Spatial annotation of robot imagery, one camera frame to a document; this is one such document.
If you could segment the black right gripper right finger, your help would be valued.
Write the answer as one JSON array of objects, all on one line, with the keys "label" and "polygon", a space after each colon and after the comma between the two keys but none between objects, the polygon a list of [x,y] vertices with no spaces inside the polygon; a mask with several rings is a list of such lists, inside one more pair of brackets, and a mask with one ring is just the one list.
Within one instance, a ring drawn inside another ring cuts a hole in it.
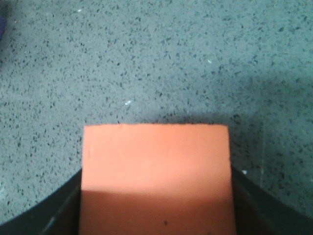
[{"label": "black right gripper right finger", "polygon": [[313,219],[280,202],[235,167],[232,188],[238,235],[311,235]]}]

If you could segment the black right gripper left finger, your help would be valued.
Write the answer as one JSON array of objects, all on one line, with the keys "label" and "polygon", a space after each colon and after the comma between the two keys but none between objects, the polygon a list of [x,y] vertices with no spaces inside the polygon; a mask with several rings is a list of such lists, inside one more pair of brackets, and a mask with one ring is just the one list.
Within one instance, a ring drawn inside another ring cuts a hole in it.
[{"label": "black right gripper left finger", "polygon": [[0,226],[2,235],[77,235],[81,171],[45,200]]}]

